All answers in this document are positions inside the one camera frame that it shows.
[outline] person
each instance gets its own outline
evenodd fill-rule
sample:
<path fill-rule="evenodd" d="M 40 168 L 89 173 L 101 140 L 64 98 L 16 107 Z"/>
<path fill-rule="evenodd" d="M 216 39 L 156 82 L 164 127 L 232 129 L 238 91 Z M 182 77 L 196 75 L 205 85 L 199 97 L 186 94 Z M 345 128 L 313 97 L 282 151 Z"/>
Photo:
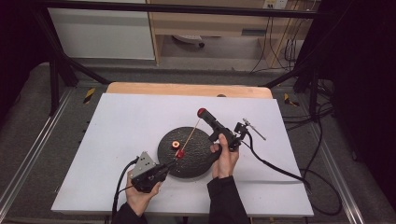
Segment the person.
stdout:
<path fill-rule="evenodd" d="M 223 148 L 219 159 L 213 162 L 213 179 L 207 184 L 210 197 L 209 223 L 238 223 L 248 224 L 248 215 L 239 197 L 233 179 L 233 169 L 239 158 L 238 150 L 230 152 L 227 139 L 224 134 L 219 135 L 219 144 Z M 219 144 L 210 147 L 212 153 L 219 150 Z M 115 215 L 115 224 L 136 223 L 147 224 L 144 212 L 150 200 L 159 193 L 161 182 L 157 183 L 150 193 L 142 193 L 132 187 L 131 181 L 127 181 L 126 203 Z"/>

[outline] black sleeve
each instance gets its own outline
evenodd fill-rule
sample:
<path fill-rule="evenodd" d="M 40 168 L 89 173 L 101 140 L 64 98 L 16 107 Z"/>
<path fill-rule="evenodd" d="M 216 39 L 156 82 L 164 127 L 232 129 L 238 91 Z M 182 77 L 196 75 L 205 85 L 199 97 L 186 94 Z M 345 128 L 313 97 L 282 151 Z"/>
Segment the black sleeve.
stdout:
<path fill-rule="evenodd" d="M 148 224 L 145 215 L 139 217 L 128 203 L 121 206 L 120 210 L 114 217 L 112 224 Z"/>
<path fill-rule="evenodd" d="M 207 184 L 210 197 L 209 223 L 249 224 L 233 176 L 214 178 Z"/>

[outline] white wall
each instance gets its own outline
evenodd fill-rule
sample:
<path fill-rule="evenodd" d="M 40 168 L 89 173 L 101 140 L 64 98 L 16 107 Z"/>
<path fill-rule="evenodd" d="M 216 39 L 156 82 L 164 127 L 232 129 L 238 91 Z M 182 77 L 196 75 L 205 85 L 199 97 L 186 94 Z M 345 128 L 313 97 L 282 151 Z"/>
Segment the white wall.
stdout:
<path fill-rule="evenodd" d="M 144 0 L 95 1 L 145 3 Z M 70 57 L 154 60 L 146 12 L 49 8 L 49 14 Z"/>

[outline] hand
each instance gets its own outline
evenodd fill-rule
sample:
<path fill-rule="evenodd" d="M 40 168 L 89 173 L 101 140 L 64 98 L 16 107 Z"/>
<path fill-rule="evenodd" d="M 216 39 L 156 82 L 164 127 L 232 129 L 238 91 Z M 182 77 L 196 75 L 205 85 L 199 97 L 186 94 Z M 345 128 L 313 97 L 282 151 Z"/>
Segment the hand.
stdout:
<path fill-rule="evenodd" d="M 234 152 L 230 152 L 228 149 L 228 142 L 224 134 L 219 134 L 219 142 L 222 147 L 221 155 L 218 160 L 213 162 L 212 166 L 212 177 L 213 178 L 224 178 L 233 175 L 233 168 L 236 165 L 236 161 L 239 158 L 238 149 Z M 210 147 L 212 153 L 219 150 L 219 144 L 215 144 Z"/>
<path fill-rule="evenodd" d="M 128 172 L 127 175 L 127 181 L 126 181 L 126 202 L 131 206 L 132 210 L 141 217 L 143 213 L 146 211 L 146 208 L 149 205 L 149 201 L 154 197 L 155 195 L 160 192 L 160 186 L 162 182 L 158 182 L 154 188 L 152 188 L 150 193 L 143 193 L 137 191 L 136 188 L 132 187 L 131 183 L 131 178 L 130 176 L 132 175 L 132 171 Z"/>

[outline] white table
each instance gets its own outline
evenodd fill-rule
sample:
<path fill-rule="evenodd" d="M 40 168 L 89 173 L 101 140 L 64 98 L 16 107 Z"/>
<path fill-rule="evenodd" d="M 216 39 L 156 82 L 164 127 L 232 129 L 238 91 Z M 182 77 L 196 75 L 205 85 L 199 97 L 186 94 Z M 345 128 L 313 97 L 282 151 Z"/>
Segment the white table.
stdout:
<path fill-rule="evenodd" d="M 232 130 L 236 122 L 247 118 L 267 138 L 263 141 L 250 130 L 257 154 L 299 175 L 276 100 L 105 93 L 51 210 L 64 214 L 110 214 L 125 165 L 142 151 L 158 161 L 156 152 L 163 136 L 178 127 L 193 127 L 201 107 Z M 203 120 L 198 128 L 213 133 Z M 244 145 L 240 147 L 234 178 L 250 217 L 313 216 L 304 185 L 266 167 Z M 150 202 L 147 213 L 208 214 L 210 200 L 206 184 L 210 179 L 210 171 L 194 179 L 169 175 L 161 192 Z M 121 185 L 125 186 L 125 177 Z M 121 194 L 119 206 L 123 203 L 125 197 Z"/>

